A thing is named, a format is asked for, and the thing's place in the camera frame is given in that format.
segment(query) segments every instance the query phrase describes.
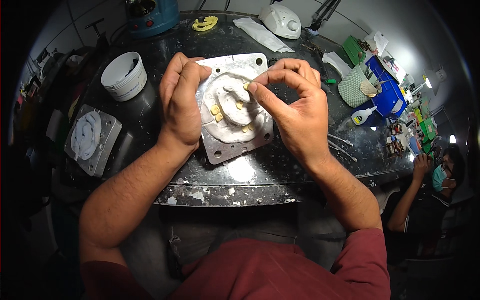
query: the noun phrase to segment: white plastic tub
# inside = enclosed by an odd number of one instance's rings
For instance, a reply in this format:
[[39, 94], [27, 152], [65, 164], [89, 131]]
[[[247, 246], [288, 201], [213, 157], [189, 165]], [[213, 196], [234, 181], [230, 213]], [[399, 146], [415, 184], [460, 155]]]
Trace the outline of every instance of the white plastic tub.
[[[128, 74], [134, 59], [138, 60], [138, 63]], [[101, 82], [117, 101], [127, 101], [135, 97], [147, 82], [147, 73], [140, 54], [127, 52], [115, 58], [103, 71]]]

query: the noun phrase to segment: blue storage bin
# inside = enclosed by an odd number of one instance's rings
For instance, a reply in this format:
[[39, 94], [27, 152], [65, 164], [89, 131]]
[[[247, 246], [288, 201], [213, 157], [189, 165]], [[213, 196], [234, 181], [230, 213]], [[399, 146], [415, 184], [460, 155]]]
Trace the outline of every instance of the blue storage bin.
[[[366, 63], [367, 65], [370, 63], [370, 69], [377, 77], [380, 76], [383, 71], [383, 67], [378, 61], [379, 59], [381, 58], [377, 58], [377, 56], [374, 55]], [[379, 81], [385, 81], [392, 78], [392, 75], [385, 71], [380, 77]], [[391, 111], [393, 107], [399, 100], [403, 101], [402, 107], [398, 112], [392, 113]], [[377, 106], [377, 111], [382, 115], [382, 117], [390, 118], [392, 120], [396, 120], [398, 117], [400, 117], [403, 110], [407, 107], [407, 103], [405, 102], [402, 92], [400, 91], [395, 79], [382, 84], [382, 92], [373, 97], [372, 102], [374, 106]]]

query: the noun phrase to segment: surgical mask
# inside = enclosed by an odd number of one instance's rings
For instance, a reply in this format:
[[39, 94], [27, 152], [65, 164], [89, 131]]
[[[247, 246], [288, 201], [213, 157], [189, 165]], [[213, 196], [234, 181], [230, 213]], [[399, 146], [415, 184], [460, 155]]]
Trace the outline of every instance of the surgical mask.
[[447, 178], [447, 173], [444, 170], [442, 170], [442, 165], [438, 166], [437, 168], [435, 168], [435, 170], [433, 170], [432, 185], [435, 191], [440, 192], [443, 189], [448, 189], [448, 187], [442, 186], [442, 183], [445, 180], [445, 178]]

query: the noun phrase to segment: hand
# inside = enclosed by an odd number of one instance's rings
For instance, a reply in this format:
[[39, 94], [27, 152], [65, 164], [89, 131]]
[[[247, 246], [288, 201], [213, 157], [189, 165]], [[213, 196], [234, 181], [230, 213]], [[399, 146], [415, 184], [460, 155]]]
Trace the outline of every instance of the hand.
[[432, 166], [432, 158], [425, 153], [417, 155], [413, 160], [413, 180], [422, 181], [425, 173]]
[[[300, 98], [287, 105], [264, 86], [280, 82], [296, 89]], [[281, 59], [255, 78], [248, 90], [272, 115], [283, 143], [300, 163], [318, 164], [330, 157], [327, 98], [320, 89], [320, 73], [306, 61]]]
[[198, 148], [202, 121], [195, 93], [200, 81], [212, 72], [195, 62], [198, 60], [203, 58], [189, 59], [179, 52], [168, 64], [159, 87], [163, 124], [157, 144], [185, 146], [190, 152]]

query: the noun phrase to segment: black workbench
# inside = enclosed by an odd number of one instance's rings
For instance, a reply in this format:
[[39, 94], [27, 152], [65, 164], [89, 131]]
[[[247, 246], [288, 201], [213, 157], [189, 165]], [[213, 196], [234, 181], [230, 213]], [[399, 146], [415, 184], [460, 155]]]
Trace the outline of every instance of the black workbench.
[[[191, 29], [193, 19], [208, 15], [218, 17], [218, 23], [213, 29], [205, 32], [196, 32]], [[68, 174], [66, 177], [69, 184], [93, 190], [155, 144], [161, 127], [158, 84], [168, 62], [176, 52], [183, 52], [188, 57], [203, 56], [205, 58], [261, 52], [271, 62], [280, 58], [297, 58], [307, 60], [316, 69], [320, 67], [318, 55], [302, 46], [306, 43], [305, 32], [297, 40], [282, 39], [295, 50], [294, 53], [274, 53], [233, 24], [232, 20], [243, 17], [245, 15], [224, 12], [202, 12], [201, 15], [195, 12], [183, 12], [180, 15], [180, 23], [159, 36], [132, 40], [127, 33], [122, 34], [116, 45], [110, 48], [108, 58], [93, 77], [81, 103], [77, 105], [77, 110], [81, 104], [85, 103], [115, 116], [122, 123], [122, 130], [108, 159], [103, 178], [89, 177], [73, 160], [67, 159], [65, 171]], [[345, 55], [341, 46], [327, 39], [322, 37], [310, 37], [310, 39], [325, 52], [336, 51], [341, 56]], [[136, 51], [141, 55], [148, 74], [148, 84], [135, 98], [126, 102], [117, 102], [103, 88], [100, 77], [114, 58], [128, 51]], [[329, 78], [340, 81], [340, 75], [331, 65], [325, 64], [324, 67]], [[350, 140], [354, 147], [338, 140], [332, 139], [332, 141], [342, 146], [358, 161], [353, 162], [344, 154], [332, 149], [333, 155], [367, 186], [391, 181], [410, 173], [412, 163], [406, 157], [388, 158], [385, 150], [388, 129], [385, 120], [378, 113], [370, 116], [367, 123], [362, 126], [335, 132], [341, 122], [350, 117], [353, 109], [341, 99], [337, 84], [330, 86], [332, 93], [327, 94], [329, 131], [331, 134]], [[274, 84], [271, 89], [287, 103], [298, 99], [296, 92], [283, 84]], [[375, 126], [376, 130], [373, 131], [371, 126]], [[285, 148], [276, 125], [272, 143], [244, 153], [240, 159], [241, 163], [237, 164], [232, 164], [236, 160], [234, 158], [223, 164], [211, 165], [200, 147], [158, 196], [156, 203], [205, 207], [245, 206], [281, 204], [302, 201], [306, 197], [319, 197], [318, 186]], [[234, 178], [239, 178], [234, 174], [239, 166], [246, 165], [250, 165], [253, 169], [253, 177], [246, 182], [235, 180]]]

